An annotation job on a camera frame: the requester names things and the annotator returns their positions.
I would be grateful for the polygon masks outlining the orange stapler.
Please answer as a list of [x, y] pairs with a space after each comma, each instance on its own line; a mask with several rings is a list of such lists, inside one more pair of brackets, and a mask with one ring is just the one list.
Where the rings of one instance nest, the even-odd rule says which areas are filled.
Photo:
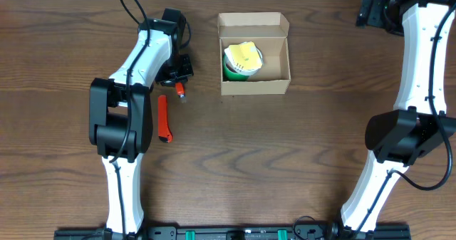
[[176, 89], [176, 92], [177, 92], [177, 95], [179, 96], [179, 98], [185, 98], [186, 97], [185, 87], [184, 87], [183, 83], [181, 83], [181, 82], [176, 83], [175, 84], [175, 89]]

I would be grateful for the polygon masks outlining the green tape roll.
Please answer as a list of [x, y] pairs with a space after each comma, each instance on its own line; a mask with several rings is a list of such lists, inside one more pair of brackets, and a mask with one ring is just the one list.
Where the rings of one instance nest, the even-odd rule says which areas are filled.
[[223, 74], [226, 81], [247, 81], [249, 76], [242, 75], [236, 72], [230, 65], [229, 59], [226, 55], [223, 56], [222, 60]]

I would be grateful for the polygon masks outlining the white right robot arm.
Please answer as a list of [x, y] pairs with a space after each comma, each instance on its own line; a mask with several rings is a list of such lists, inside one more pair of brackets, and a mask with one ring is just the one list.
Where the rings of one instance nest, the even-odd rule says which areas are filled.
[[[403, 67], [393, 110], [375, 115], [368, 122], [365, 166], [329, 236], [373, 238], [378, 215], [399, 179], [422, 191], [436, 190], [449, 179], [453, 166], [450, 136], [455, 133], [455, 119], [447, 115], [444, 77], [454, 18], [455, 0], [362, 0], [356, 25], [402, 36]], [[445, 146], [447, 167], [438, 183], [425, 187], [406, 176], [417, 159], [439, 145]]]

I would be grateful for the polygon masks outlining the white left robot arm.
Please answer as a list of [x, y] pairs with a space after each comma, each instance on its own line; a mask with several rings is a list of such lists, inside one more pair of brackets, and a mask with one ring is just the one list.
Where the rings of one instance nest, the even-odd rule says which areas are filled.
[[188, 79], [182, 40], [185, 19], [148, 19], [125, 62], [90, 85], [89, 140], [101, 156], [108, 182], [108, 219], [103, 239], [139, 239], [145, 218], [140, 200], [144, 154], [152, 140], [150, 94], [155, 83], [175, 86]]

